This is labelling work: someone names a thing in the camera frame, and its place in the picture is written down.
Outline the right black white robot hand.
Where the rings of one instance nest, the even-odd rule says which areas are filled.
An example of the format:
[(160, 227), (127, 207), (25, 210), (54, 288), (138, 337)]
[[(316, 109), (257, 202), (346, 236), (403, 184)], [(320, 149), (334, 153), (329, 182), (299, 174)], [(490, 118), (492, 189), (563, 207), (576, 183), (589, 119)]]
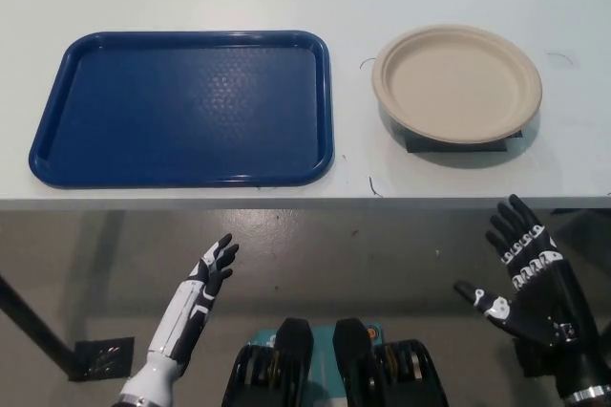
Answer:
[(519, 196), (496, 207), (485, 234), (515, 290), (507, 298), (459, 280), (454, 290), (492, 325), (513, 338), (530, 378), (550, 376), (564, 404), (610, 402), (610, 366), (600, 332), (569, 260)]

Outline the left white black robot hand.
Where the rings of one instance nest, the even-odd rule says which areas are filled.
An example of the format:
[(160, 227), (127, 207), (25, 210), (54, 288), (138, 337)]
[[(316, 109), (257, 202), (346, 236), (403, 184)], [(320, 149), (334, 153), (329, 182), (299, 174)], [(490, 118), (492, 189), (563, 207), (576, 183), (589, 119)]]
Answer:
[(188, 365), (222, 283), (233, 273), (238, 249), (228, 233), (201, 255), (166, 308), (149, 352), (174, 360), (182, 369)]

